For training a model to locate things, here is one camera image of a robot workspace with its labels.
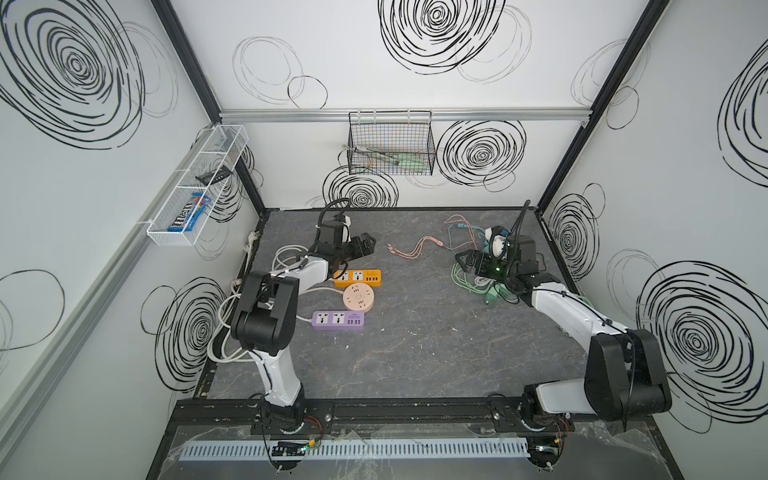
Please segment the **green charger plug with cable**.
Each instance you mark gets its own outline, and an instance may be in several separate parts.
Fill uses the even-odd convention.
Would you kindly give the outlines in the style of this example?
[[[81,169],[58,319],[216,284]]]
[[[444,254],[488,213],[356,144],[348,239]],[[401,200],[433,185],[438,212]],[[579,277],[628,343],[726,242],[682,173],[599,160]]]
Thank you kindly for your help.
[[[453,245],[452,234],[459,229],[465,229],[472,232],[472,239],[475,242],[482,244],[482,252],[489,253],[489,240],[486,235],[486,230],[479,226],[470,226],[466,223],[451,224],[448,227],[448,240],[449,249],[452,252],[457,252],[460,248],[459,245]],[[468,279],[468,275],[460,267],[458,262],[455,262],[451,270],[451,279],[455,285],[460,288],[469,291],[470,293],[482,295],[484,303],[487,306],[492,306],[497,300],[502,300],[504,303],[517,305],[520,303],[520,299],[517,295],[509,291],[503,283],[496,282],[492,279],[479,277],[474,275],[472,280]]]

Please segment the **orange power strip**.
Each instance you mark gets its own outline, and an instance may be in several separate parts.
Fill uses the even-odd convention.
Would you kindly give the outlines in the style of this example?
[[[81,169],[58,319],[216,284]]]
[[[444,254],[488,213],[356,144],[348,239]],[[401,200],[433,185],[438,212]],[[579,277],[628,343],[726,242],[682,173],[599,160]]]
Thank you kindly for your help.
[[[382,285],[382,272],[379,269],[346,270],[340,272],[334,279],[336,288],[347,288],[355,283],[363,283],[371,287]]]

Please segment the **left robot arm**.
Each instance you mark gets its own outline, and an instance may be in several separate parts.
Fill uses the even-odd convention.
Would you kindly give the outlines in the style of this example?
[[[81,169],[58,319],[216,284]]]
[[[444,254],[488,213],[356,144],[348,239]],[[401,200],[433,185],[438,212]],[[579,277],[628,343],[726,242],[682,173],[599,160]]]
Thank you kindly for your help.
[[[376,243],[368,233],[350,237],[343,224],[318,226],[315,242],[299,259],[269,272],[254,270],[244,281],[230,332],[258,368],[264,387],[261,416],[279,428],[297,430],[305,418],[304,388],[289,348],[299,296],[351,261],[373,254]]]

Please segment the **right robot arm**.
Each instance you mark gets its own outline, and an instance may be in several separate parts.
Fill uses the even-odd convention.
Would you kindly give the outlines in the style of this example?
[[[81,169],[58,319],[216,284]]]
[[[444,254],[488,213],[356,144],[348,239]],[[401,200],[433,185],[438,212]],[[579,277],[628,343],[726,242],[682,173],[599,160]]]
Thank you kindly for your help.
[[[568,414],[611,422],[671,409],[657,338],[611,320],[540,269],[532,239],[507,236],[498,250],[466,250],[455,258],[463,271],[504,286],[546,315],[587,353],[583,377],[525,387],[519,411],[528,429],[541,431]]]

